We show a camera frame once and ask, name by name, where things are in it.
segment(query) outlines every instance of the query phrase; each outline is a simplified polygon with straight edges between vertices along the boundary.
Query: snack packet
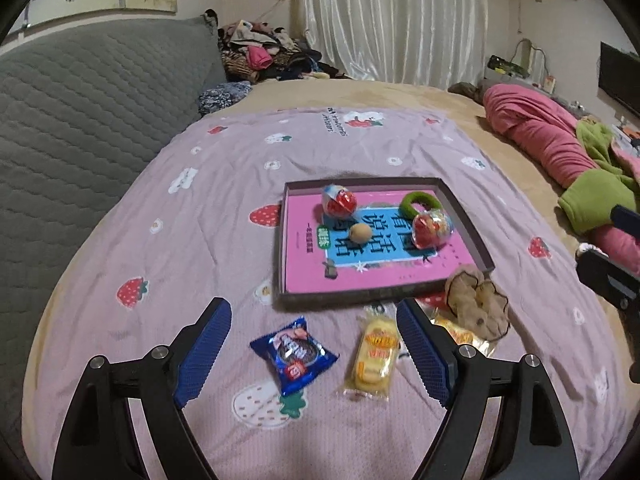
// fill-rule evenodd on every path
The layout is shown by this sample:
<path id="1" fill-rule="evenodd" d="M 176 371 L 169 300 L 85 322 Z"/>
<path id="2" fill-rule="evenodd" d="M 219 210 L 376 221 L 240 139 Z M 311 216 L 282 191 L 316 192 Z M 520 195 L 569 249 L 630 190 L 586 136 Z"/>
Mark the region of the snack packet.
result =
<path id="1" fill-rule="evenodd" d="M 251 341 L 249 346 L 275 366 L 283 397 L 300 391 L 338 359 L 309 335 L 304 317 Z"/>
<path id="2" fill-rule="evenodd" d="M 391 376 L 400 348 L 396 322 L 388 316 L 369 316 L 343 394 L 388 400 Z"/>
<path id="3" fill-rule="evenodd" d="M 458 345 L 472 345 L 485 357 L 491 357 L 497 342 L 488 342 L 476 334 L 462 328 L 456 323 L 456 317 L 451 313 L 444 301 L 444 294 L 431 294 L 415 298 L 429 320 L 436 325 L 445 328 Z"/>

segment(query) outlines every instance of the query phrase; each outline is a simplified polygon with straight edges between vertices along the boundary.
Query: small ball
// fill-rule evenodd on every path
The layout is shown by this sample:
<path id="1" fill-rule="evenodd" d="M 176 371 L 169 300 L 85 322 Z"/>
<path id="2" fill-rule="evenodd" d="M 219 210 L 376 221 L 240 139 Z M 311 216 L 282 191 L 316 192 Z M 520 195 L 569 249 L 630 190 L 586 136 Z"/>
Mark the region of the small ball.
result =
<path id="1" fill-rule="evenodd" d="M 373 231 L 367 224 L 355 224 L 349 229 L 349 240 L 355 244 L 364 245 L 372 236 Z"/>

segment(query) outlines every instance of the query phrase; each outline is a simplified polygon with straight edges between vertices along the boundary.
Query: wrapped snack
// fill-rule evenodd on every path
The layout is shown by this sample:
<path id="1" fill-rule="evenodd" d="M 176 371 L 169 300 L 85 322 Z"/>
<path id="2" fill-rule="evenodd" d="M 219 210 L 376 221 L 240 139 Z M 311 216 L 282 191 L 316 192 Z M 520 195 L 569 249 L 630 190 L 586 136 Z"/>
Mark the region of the wrapped snack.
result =
<path id="1" fill-rule="evenodd" d="M 304 317 L 251 341 L 249 346 L 275 366 L 283 397 L 300 391 L 338 359 L 309 335 Z"/>
<path id="2" fill-rule="evenodd" d="M 388 316 L 370 316 L 367 322 L 344 394 L 388 400 L 400 347 L 398 327 Z"/>
<path id="3" fill-rule="evenodd" d="M 344 186 L 329 184 L 322 190 L 322 209 L 332 218 L 350 218 L 357 207 L 356 196 Z"/>
<path id="4" fill-rule="evenodd" d="M 431 294 L 430 296 L 415 298 L 415 300 L 431 322 L 445 328 L 456 344 L 472 345 L 485 357 L 491 357 L 494 353 L 497 342 L 489 342 L 477 336 L 471 330 L 458 325 L 455 316 L 447 308 L 443 294 Z"/>

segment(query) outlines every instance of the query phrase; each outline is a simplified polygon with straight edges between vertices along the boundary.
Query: brown plush toy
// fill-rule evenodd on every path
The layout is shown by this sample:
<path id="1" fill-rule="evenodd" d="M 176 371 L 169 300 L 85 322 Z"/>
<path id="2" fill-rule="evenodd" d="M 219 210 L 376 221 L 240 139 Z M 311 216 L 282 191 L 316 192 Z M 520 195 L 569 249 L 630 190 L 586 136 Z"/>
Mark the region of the brown plush toy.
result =
<path id="1" fill-rule="evenodd" d="M 460 266 L 449 276 L 445 298 L 462 328 L 487 341 L 495 341 L 507 333 L 509 300 L 475 266 Z"/>

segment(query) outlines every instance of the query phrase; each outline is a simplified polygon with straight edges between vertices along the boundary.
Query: pile of clothes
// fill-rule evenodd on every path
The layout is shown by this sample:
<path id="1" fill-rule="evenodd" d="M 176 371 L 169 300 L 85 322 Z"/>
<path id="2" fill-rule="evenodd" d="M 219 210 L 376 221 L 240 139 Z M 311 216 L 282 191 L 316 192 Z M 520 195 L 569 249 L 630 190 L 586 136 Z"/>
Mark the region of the pile of clothes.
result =
<path id="1" fill-rule="evenodd" d="M 198 111 L 204 117 L 223 108 L 229 108 L 247 97 L 250 91 L 251 83 L 248 81 L 220 83 L 200 94 Z"/>
<path id="2" fill-rule="evenodd" d="M 300 78 L 344 78 L 320 61 L 322 55 L 300 40 L 291 39 L 283 27 L 240 20 L 218 29 L 218 46 L 229 81 L 257 83 Z"/>

